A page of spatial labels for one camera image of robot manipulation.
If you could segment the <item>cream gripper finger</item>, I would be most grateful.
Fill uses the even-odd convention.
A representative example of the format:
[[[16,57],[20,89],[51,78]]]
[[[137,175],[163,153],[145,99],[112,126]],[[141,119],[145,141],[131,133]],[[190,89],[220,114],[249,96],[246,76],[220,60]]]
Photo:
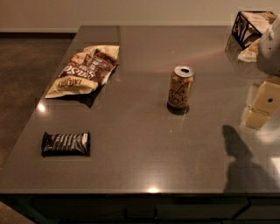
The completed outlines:
[[[265,80],[253,84],[248,91],[244,109],[244,125],[260,129],[280,108],[280,83],[278,80]]]

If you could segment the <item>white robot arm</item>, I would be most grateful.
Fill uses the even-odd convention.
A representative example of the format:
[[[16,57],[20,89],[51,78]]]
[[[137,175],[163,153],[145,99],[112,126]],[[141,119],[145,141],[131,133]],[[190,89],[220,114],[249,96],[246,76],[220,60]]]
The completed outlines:
[[[248,91],[242,122],[252,129],[260,129],[280,108],[280,17],[262,35],[256,63],[269,77]]]

